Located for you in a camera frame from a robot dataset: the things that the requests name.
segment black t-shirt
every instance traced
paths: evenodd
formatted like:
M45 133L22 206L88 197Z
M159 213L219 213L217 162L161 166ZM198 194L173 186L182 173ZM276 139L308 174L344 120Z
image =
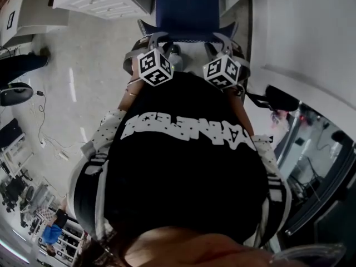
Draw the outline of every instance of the black t-shirt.
M242 243L260 222L265 167L225 95L200 77L145 85L108 159L105 218L137 235L179 226Z

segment white wall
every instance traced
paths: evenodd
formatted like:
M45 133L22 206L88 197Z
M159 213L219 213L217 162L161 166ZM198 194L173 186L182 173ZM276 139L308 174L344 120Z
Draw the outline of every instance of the white wall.
M356 0L254 0L251 83L271 84L356 140Z

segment glass cup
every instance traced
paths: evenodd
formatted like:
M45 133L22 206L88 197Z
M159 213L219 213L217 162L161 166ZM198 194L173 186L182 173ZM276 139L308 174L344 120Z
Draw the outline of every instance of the glass cup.
M271 267L335 267L345 255L343 244L315 244L290 248L275 254Z

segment person in blue shirt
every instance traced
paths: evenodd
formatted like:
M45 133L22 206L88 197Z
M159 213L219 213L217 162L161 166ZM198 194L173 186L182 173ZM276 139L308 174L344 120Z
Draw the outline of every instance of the person in blue shirt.
M67 198L65 198L53 216L52 220L47 224L43 231L42 239L46 244L47 254L51 257L56 256L55 248L53 244L57 242L59 236L62 234L62 229L67 223L68 215L66 214Z

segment blue shirt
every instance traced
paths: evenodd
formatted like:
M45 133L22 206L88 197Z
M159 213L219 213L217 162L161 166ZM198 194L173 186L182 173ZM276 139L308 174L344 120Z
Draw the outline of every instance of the blue shirt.
M57 242L57 239L61 234L62 229L58 225L53 224L52 226L46 226L42 234L43 242L54 244Z

